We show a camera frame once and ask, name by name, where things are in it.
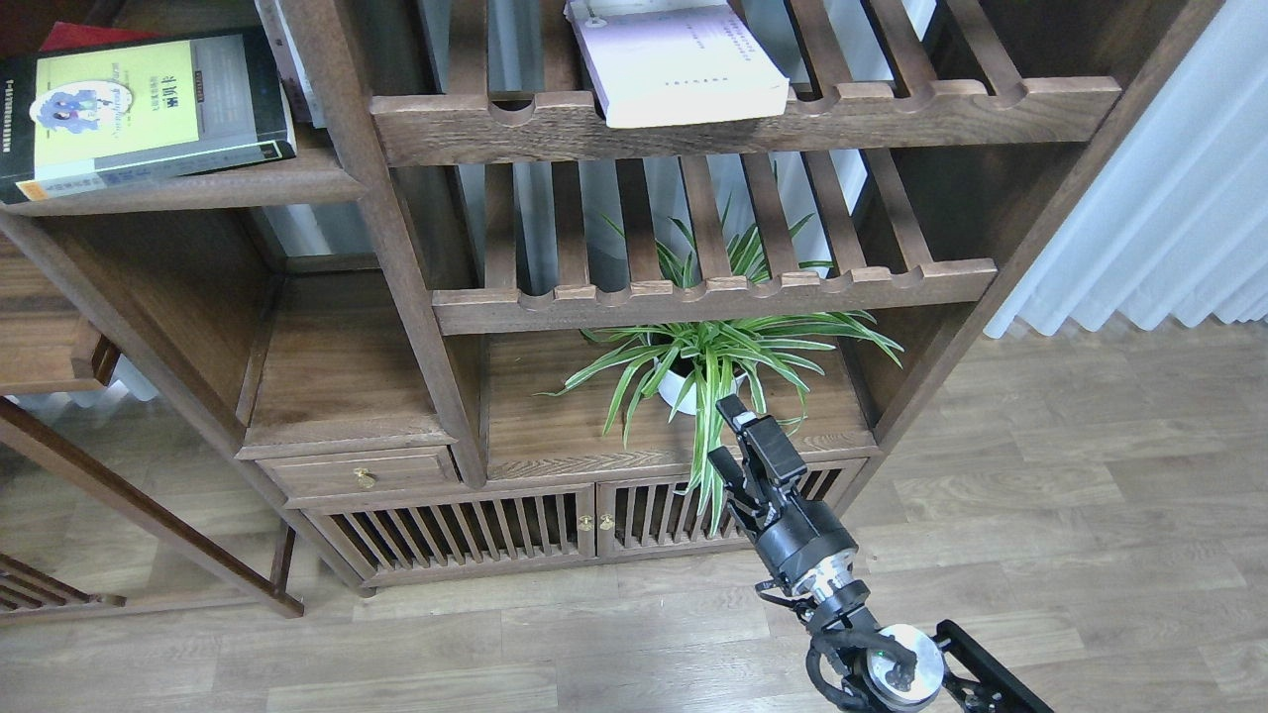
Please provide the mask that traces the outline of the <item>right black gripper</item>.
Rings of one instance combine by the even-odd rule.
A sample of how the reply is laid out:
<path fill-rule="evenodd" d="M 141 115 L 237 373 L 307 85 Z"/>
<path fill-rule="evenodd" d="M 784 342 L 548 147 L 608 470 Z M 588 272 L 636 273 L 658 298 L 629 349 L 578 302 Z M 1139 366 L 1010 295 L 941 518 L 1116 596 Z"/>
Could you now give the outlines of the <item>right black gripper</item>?
<path fill-rule="evenodd" d="M 851 586 L 857 543 L 829 506 L 798 491 L 806 463 L 779 420 L 757 416 L 734 395 L 716 401 L 716 414 L 735 434 L 742 459 L 719 447 L 709 461 L 723 478 L 725 507 L 773 586 L 787 598 L 831 598 Z"/>

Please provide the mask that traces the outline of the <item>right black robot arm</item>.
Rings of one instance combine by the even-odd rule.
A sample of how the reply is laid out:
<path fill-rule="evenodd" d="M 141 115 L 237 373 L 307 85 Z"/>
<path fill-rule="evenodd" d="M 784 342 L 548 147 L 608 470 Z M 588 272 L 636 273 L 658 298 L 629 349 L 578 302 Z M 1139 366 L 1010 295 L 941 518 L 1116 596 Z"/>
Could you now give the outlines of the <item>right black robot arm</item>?
<path fill-rule="evenodd" d="M 804 624 L 806 676 L 839 710 L 919 712 L 941 690 L 965 712 L 1046 712 L 1049 705 L 951 620 L 935 636 L 880 625 L 869 586 L 852 572 L 858 547 L 831 507 L 801 496 L 806 463 L 779 421 L 729 395 L 716 401 L 742 459 L 724 448 L 709 459 L 723 474 L 728 509 L 770 579 L 758 595 Z"/>

